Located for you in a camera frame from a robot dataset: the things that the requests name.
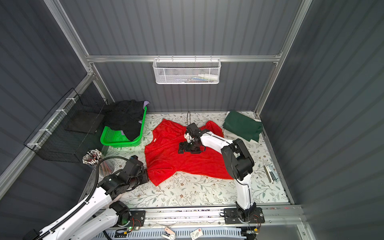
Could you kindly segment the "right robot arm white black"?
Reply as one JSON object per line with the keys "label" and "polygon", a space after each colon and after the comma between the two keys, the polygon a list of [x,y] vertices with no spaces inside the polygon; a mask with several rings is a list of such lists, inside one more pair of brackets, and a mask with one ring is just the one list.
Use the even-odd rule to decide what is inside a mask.
{"label": "right robot arm white black", "polygon": [[263,210],[257,207],[252,197],[251,178],[255,162],[241,139],[228,140],[209,130],[201,130],[189,124],[184,134],[185,142],[179,144],[179,154],[200,154],[210,148],[223,157],[228,174],[234,179],[237,201],[235,208],[226,208],[223,217],[226,224],[254,223],[259,227],[265,223]]}

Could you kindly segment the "red t shirt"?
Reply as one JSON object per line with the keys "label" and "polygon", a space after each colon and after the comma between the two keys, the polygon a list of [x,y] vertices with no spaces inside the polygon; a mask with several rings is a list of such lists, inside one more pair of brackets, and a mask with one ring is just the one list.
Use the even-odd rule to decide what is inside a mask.
{"label": "red t shirt", "polygon": [[155,127],[152,142],[145,146],[150,181],[158,186],[176,172],[231,180],[221,153],[201,147],[200,154],[179,154],[186,130],[186,126],[166,119]]}

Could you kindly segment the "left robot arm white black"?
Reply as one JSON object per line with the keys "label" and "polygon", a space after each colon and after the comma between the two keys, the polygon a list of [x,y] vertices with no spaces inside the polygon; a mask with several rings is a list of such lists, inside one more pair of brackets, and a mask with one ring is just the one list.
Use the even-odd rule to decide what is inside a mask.
{"label": "left robot arm white black", "polygon": [[120,201],[122,194],[149,181],[138,156],[124,158],[123,169],[95,180],[89,195],[71,210],[40,231],[31,230],[25,240],[90,240],[113,226],[133,229],[135,217]]}

